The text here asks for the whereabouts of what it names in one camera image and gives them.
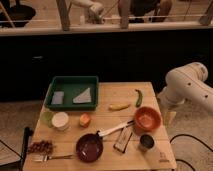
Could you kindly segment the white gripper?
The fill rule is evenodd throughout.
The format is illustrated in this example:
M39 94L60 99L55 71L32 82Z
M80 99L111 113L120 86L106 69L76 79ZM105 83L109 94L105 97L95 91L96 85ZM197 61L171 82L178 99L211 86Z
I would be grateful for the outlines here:
M169 110L179 106L182 103L182 97L173 89L164 87L157 95L160 104L161 113L165 114ZM169 126L176 116L175 111L170 111L165 115L165 126Z

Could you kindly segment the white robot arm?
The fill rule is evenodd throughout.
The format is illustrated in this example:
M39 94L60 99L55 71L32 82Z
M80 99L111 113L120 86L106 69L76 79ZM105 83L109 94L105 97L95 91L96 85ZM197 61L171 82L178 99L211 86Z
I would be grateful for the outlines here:
M165 126L176 116L174 109L185 100L190 100L213 114L213 88L205 84L207 78L208 70L200 62L174 68L166 74L166 86L157 95Z

